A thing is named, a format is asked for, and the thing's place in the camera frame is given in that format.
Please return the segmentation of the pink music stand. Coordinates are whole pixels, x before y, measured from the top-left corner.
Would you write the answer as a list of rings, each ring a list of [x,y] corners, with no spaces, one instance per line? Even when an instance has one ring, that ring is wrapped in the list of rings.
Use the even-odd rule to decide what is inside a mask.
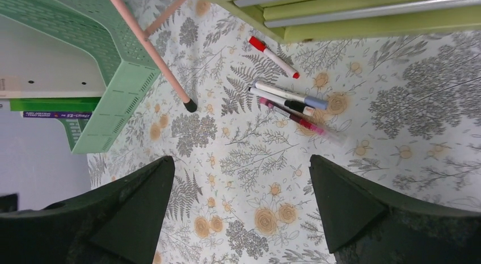
[[[165,61],[157,52],[149,39],[149,37],[154,33],[154,31],[158,29],[162,25],[162,23],[165,22],[166,19],[175,12],[176,8],[180,7],[186,0],[176,0],[168,8],[166,8],[165,12],[161,14],[154,22],[152,22],[152,24],[149,25],[145,30],[143,30],[138,24],[138,21],[127,8],[123,0],[110,1],[115,6],[116,10],[119,12],[122,18],[125,20],[126,24],[129,26],[132,32],[135,34],[136,38],[142,44],[145,51],[149,54],[154,63],[160,69],[166,80],[175,90],[179,98],[182,100],[186,110],[189,112],[196,112],[197,104],[184,91],[182,85],[178,82],[168,65],[165,63]]]

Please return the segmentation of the blue capped marker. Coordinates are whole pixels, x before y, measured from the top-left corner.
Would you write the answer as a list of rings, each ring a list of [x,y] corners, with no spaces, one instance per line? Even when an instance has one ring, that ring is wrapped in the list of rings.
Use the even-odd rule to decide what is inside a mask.
[[[304,104],[306,104],[310,107],[313,107],[313,108],[318,108],[320,110],[326,110],[327,107],[328,107],[328,102],[326,100],[321,100],[319,98],[312,97],[312,96],[309,96],[309,95],[306,95],[306,94],[300,94],[300,93],[297,93],[293,90],[289,90],[287,88],[283,88],[283,87],[276,86],[276,85],[270,85],[270,84],[268,84],[266,82],[263,82],[263,81],[256,81],[256,82],[254,82],[253,85],[260,90],[263,90],[263,91],[266,91],[268,93],[277,95],[279,97],[283,97],[283,98],[286,98],[286,99],[292,99],[292,100],[296,100],[298,102],[302,102],[302,103],[304,103]]]

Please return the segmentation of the yellow-green drawer cabinet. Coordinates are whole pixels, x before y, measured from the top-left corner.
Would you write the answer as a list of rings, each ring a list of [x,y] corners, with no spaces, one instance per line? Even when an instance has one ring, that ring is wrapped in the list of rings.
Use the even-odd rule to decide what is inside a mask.
[[[480,29],[480,0],[207,0],[279,43]]]

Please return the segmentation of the black capped marker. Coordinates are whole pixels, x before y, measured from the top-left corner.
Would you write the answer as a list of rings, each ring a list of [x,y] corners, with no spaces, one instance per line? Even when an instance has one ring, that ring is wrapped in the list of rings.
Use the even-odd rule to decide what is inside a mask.
[[[268,99],[272,102],[278,103],[280,105],[283,105],[284,107],[287,107],[287,108],[289,108],[293,111],[296,111],[296,112],[303,113],[304,115],[307,115],[307,116],[313,116],[313,114],[315,112],[314,108],[312,108],[310,106],[307,106],[304,103],[296,101],[296,100],[285,99],[285,98],[282,98],[282,97],[279,97],[277,95],[268,93],[266,91],[260,90],[260,89],[255,88],[255,87],[249,87],[248,90],[252,94],[255,94],[259,97]]]

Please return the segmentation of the red transparent pen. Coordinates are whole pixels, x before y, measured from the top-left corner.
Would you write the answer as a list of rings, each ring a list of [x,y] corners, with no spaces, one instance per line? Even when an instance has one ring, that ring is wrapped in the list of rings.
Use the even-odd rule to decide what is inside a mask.
[[[293,120],[294,122],[299,124],[301,127],[306,128],[308,131],[314,132],[316,135],[319,135],[320,137],[325,138],[328,141],[338,146],[343,146],[345,143],[345,138],[340,133],[333,132],[328,128],[323,128],[319,125],[309,122],[301,118],[300,116],[295,115],[289,112],[288,110],[282,108],[280,105],[278,105],[277,103],[274,103],[269,99],[261,97],[260,103],[274,110],[275,112],[288,117],[290,120]]]

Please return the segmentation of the white binder folder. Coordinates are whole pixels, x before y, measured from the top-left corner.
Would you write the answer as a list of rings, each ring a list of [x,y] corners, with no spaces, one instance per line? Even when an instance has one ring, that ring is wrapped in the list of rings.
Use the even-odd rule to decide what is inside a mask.
[[[1,98],[100,97],[106,85],[79,48],[1,17]]]

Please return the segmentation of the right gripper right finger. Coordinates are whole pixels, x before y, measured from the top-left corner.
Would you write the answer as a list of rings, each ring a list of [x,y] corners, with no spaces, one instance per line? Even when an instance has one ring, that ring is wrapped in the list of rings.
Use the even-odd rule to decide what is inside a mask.
[[[310,176],[337,263],[479,263],[480,213],[419,200],[313,155]]]

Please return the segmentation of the green desktop file organizer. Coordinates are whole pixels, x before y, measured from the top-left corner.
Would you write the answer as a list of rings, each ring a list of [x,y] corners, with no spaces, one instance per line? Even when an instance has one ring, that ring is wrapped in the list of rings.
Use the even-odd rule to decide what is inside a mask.
[[[78,48],[96,61],[106,90],[80,132],[75,154],[106,152],[160,70],[110,0],[1,0],[1,15]]]

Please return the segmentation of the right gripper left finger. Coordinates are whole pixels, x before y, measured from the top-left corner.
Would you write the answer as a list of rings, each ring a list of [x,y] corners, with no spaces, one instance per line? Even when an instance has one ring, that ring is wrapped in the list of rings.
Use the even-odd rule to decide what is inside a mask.
[[[152,263],[175,176],[161,157],[40,210],[1,195],[2,263]]]

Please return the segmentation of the floral table mat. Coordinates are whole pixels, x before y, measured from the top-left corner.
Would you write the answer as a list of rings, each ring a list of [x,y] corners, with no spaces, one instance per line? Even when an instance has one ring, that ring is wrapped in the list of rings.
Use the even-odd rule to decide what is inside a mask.
[[[174,159],[155,263],[335,263],[313,154],[411,197],[480,211],[479,31],[279,44],[218,5],[188,0],[151,40],[197,111],[160,76],[110,150],[87,159],[92,187]],[[256,81],[326,100],[313,116],[277,104],[344,145],[261,104],[248,90]]]

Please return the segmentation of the green plastic folder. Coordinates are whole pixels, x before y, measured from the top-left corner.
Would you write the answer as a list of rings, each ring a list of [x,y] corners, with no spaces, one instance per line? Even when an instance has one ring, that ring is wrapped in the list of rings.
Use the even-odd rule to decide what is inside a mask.
[[[11,111],[92,112],[100,97],[10,99]]]

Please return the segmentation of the purple Treehouse book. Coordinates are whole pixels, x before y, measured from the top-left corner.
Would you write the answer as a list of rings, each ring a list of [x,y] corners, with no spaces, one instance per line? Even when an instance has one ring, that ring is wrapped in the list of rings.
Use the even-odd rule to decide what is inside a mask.
[[[54,111],[21,111],[23,118],[44,118],[44,119],[89,119],[92,112],[54,112]]]

